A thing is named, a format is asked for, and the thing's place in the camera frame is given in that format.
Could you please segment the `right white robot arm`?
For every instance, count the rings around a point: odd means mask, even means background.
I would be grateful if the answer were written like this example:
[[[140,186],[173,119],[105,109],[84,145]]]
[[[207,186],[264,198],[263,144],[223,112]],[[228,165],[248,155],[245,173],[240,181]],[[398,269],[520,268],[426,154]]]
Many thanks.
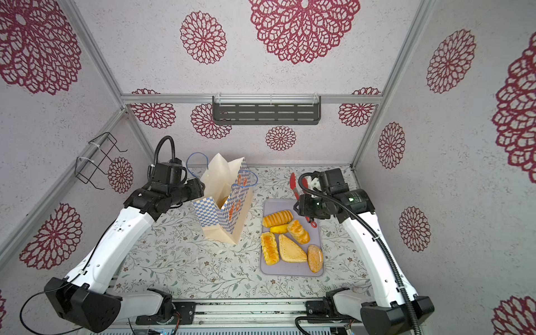
[[[303,193],[294,210],[308,220],[337,218],[356,245],[374,290],[373,301],[350,288],[329,291],[321,303],[306,303],[304,320],[355,321],[367,334],[422,334],[422,324],[435,311],[434,304],[430,297],[417,293],[396,262],[366,191],[350,189],[338,168],[304,173],[295,184]]]

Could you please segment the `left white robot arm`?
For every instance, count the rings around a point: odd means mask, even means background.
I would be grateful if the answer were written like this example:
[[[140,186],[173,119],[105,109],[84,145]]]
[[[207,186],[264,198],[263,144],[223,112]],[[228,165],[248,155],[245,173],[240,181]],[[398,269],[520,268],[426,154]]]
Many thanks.
[[[147,316],[169,322],[174,316],[172,296],[157,289],[124,296],[110,295],[110,282],[134,244],[168,210],[204,195],[205,185],[188,179],[179,159],[156,163],[148,183],[132,192],[118,217],[96,246],[62,278],[51,278],[44,293],[56,314],[99,333],[116,320]]]

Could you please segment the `blue checkered paper bag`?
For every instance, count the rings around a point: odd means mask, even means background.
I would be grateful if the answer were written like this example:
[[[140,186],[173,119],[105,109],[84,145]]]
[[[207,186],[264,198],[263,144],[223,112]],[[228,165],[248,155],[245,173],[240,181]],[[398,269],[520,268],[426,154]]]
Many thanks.
[[[207,162],[200,181],[204,195],[193,201],[193,208],[206,239],[236,245],[253,201],[258,176],[244,157],[227,161],[216,154]]]

